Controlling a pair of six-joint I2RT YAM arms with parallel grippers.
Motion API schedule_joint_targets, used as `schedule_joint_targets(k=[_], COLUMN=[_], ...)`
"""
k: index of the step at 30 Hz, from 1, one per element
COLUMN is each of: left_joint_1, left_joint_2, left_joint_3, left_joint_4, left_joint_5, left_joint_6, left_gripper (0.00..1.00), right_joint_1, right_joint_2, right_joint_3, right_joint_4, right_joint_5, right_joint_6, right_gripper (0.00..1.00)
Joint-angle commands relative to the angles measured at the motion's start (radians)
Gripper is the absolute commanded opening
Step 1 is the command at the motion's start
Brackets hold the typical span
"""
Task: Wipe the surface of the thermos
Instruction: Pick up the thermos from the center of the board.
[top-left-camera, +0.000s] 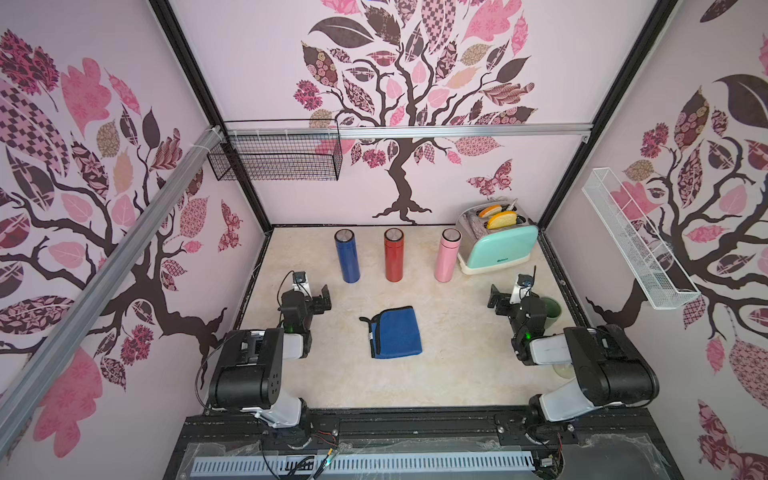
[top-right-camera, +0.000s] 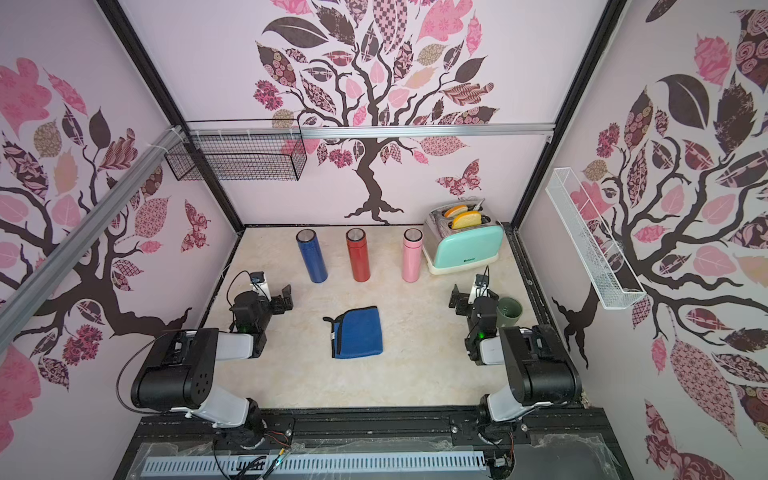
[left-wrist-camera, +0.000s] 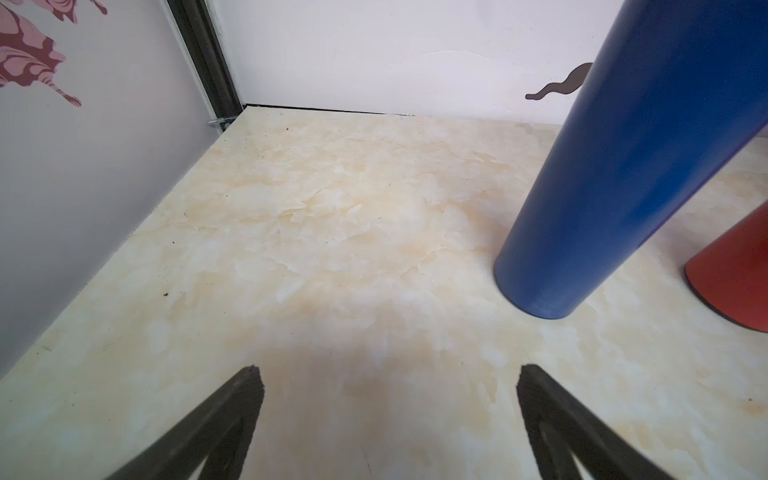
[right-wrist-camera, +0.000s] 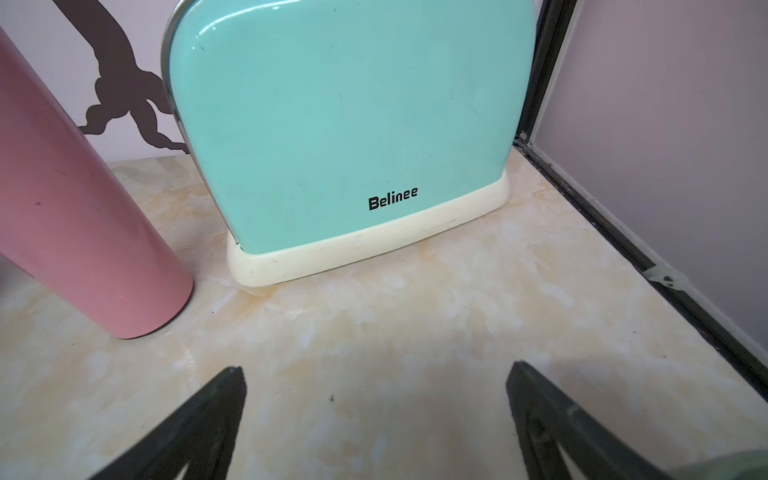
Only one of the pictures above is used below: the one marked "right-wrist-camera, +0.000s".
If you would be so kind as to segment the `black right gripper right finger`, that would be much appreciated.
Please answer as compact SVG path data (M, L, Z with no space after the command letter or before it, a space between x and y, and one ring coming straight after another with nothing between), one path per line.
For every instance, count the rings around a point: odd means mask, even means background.
M587 479L667 479L530 364L516 361L506 391L530 479L569 479L568 455Z

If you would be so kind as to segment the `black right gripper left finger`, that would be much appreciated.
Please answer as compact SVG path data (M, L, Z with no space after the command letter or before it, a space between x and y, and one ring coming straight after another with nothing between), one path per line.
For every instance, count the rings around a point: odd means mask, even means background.
M224 479L242 419L243 369L227 367L95 479Z

